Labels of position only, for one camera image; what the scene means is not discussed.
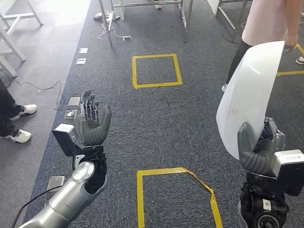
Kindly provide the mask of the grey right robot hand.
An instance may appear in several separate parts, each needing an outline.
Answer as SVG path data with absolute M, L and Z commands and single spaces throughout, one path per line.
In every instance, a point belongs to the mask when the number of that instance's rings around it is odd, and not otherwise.
M 285 135 L 272 117 L 265 117 L 264 128 L 255 146 L 250 144 L 253 131 L 244 122 L 238 132 L 239 161 L 246 171 L 275 177 L 271 162 L 275 152 L 285 149 Z

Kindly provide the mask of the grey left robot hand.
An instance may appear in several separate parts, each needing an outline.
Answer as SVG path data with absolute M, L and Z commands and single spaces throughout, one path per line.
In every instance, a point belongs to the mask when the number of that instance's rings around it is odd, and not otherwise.
M 91 90 L 84 90 L 81 97 L 78 128 L 84 146 L 102 145 L 109 133 L 112 110 L 106 104 L 100 118 L 99 105 Z

